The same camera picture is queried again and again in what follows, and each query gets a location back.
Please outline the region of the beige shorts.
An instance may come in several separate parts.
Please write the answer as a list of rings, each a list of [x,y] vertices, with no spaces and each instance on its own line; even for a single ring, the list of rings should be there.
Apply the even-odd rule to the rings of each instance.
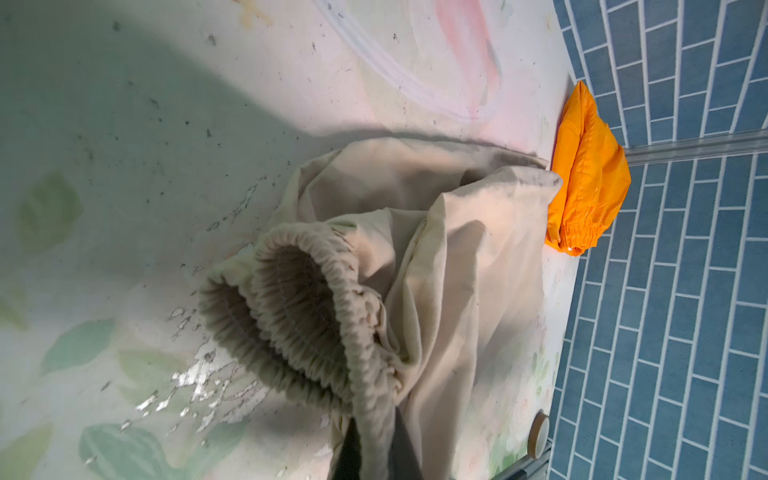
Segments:
[[[388,479],[395,409],[423,479],[450,473],[478,363],[537,315],[543,160],[493,146],[358,141],[291,176],[268,228],[212,269],[199,310],[266,386],[350,420],[360,479]]]

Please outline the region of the orange shorts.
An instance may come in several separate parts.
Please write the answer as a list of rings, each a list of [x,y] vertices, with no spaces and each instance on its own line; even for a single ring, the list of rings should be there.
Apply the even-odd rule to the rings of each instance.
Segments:
[[[549,206],[546,244],[578,257],[611,227],[631,186],[624,148],[582,81],[565,103],[551,171],[563,185]]]

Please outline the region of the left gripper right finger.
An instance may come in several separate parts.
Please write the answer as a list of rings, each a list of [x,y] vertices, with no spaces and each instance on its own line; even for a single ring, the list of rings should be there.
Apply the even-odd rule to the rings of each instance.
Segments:
[[[402,414],[395,409],[395,429],[388,455],[389,480],[423,480],[419,461]]]

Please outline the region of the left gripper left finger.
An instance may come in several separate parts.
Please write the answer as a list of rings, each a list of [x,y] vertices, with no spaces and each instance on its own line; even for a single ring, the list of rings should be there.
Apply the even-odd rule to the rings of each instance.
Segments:
[[[332,480],[359,480],[361,469],[361,444],[354,418],[346,430],[340,453],[331,469]]]

